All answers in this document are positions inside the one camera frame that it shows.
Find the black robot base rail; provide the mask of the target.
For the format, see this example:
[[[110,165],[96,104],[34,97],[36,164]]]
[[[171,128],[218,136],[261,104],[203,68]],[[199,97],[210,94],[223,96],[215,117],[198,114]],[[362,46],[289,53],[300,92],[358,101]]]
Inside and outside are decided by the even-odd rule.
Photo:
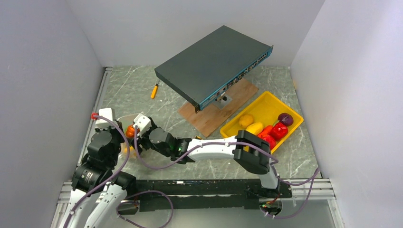
[[[267,201],[291,198],[291,187],[280,183],[275,190],[259,179],[137,180],[133,192],[118,211],[123,215],[160,209],[259,209]]]

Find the yellow bell pepper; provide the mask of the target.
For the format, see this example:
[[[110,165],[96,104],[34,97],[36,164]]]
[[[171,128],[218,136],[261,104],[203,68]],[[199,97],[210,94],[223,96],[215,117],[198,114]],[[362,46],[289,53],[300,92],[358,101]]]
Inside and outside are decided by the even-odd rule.
[[[133,148],[133,146],[130,146],[129,149],[127,149],[127,147],[125,146],[122,149],[122,156],[126,157],[127,155],[129,155],[129,158],[136,158],[136,150]]]

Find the small orange pumpkin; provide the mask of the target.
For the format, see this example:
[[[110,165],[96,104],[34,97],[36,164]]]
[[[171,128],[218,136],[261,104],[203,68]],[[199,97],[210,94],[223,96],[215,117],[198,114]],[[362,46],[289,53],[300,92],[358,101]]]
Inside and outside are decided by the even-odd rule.
[[[127,138],[134,138],[136,136],[136,129],[132,125],[129,125],[126,129],[125,135]]]

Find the clear polka dot zip bag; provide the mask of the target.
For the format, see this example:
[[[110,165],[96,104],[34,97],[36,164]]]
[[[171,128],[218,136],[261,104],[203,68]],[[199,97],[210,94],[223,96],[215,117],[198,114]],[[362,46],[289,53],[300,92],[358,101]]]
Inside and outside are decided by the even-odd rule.
[[[131,144],[131,141],[133,140],[133,136],[134,136],[133,124],[134,124],[135,119],[143,120],[144,118],[145,118],[145,115],[143,115],[142,113],[139,113],[139,114],[125,115],[125,116],[119,117],[117,119],[122,124],[125,136],[128,136],[128,141],[130,144],[130,147],[128,150],[125,142],[121,143],[121,152],[120,152],[119,158],[125,159],[127,155],[129,155],[129,158],[137,157],[136,150],[134,149],[134,146]]]

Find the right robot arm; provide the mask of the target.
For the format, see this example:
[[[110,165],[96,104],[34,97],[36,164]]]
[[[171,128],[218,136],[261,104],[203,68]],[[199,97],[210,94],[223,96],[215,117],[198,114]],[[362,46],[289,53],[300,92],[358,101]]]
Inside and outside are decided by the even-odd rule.
[[[143,114],[133,120],[132,127],[133,146],[138,153],[151,149],[179,164],[233,159],[247,172],[258,175],[264,195],[274,197],[280,191],[270,144],[250,132],[239,130],[235,136],[216,140],[178,138]]]

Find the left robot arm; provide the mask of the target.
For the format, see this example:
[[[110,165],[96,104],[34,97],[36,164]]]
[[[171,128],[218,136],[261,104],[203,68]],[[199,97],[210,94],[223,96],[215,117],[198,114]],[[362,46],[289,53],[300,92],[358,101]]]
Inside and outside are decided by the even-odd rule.
[[[122,200],[136,195],[133,175],[122,171],[113,174],[125,139],[121,127],[96,129],[73,175],[61,228],[102,228]]]

